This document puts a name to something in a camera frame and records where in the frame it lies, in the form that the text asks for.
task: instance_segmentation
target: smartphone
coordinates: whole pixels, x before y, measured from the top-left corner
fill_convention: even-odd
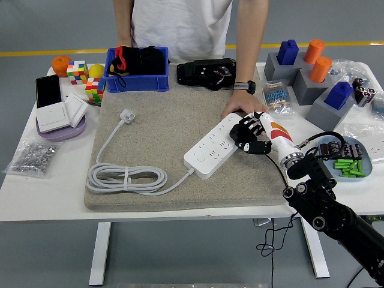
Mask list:
[[[37,108],[61,102],[59,76],[52,75],[36,79]]]

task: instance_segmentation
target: black robotic arm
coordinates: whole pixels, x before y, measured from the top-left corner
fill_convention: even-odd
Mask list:
[[[270,141],[258,141],[256,135],[262,131]],[[335,132],[318,134],[295,146],[289,133],[266,113],[247,115],[230,132],[236,146],[249,154],[267,154],[272,147],[290,179],[309,176],[295,188],[286,187],[283,197],[314,229],[338,241],[377,284],[384,286],[384,237],[351,208],[336,201],[332,188],[337,182],[323,160],[314,152],[300,152],[309,141],[324,134],[338,137],[343,147],[343,137]]]

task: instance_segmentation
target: human hand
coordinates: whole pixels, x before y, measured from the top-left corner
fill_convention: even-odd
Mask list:
[[[221,118],[224,119],[228,114],[237,110],[243,110],[246,114],[253,112],[269,112],[268,108],[263,103],[245,90],[234,90]]]

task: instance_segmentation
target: rubik's cube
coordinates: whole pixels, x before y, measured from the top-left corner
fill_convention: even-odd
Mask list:
[[[85,92],[91,101],[101,102],[103,99],[106,80],[104,78],[88,78]]]
[[[88,66],[85,61],[70,61],[67,75],[72,84],[86,84],[89,77]]]

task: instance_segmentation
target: blue block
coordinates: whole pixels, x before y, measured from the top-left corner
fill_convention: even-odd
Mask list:
[[[293,65],[298,53],[299,47],[295,40],[283,41],[277,54],[277,61],[280,65]]]
[[[348,82],[338,82],[332,88],[324,102],[331,107],[340,110],[352,93],[353,88],[349,85]]]

